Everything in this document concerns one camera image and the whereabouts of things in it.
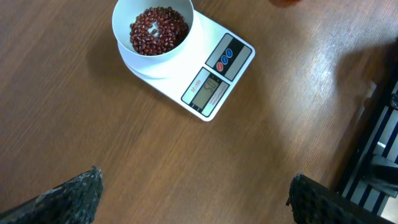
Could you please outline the orange measuring scoop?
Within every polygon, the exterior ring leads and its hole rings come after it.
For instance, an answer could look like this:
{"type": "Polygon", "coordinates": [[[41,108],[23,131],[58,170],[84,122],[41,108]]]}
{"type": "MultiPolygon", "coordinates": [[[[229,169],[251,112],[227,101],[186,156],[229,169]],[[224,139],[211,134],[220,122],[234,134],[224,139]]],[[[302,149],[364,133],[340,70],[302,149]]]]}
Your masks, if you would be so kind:
{"type": "Polygon", "coordinates": [[[281,7],[281,8],[286,8],[286,7],[291,7],[302,0],[269,0],[271,4],[273,4],[275,7],[281,7]]]}

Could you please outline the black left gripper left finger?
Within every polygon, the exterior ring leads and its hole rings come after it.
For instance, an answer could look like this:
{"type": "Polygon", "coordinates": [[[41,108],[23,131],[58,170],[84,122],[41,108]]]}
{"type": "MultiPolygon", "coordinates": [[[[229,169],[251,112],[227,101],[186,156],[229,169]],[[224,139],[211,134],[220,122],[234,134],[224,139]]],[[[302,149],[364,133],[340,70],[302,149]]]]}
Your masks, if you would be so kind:
{"type": "Polygon", "coordinates": [[[93,223],[104,190],[101,169],[92,169],[1,213],[1,224],[93,223]]]}

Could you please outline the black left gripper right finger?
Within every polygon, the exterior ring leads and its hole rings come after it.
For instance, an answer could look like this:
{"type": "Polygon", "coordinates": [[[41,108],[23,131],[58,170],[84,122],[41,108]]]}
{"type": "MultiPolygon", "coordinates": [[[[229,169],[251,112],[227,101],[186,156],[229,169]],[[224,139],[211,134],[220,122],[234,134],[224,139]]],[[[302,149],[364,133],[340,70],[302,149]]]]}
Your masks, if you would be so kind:
{"type": "Polygon", "coordinates": [[[303,174],[292,179],[286,206],[297,224],[393,224],[303,174]]]}

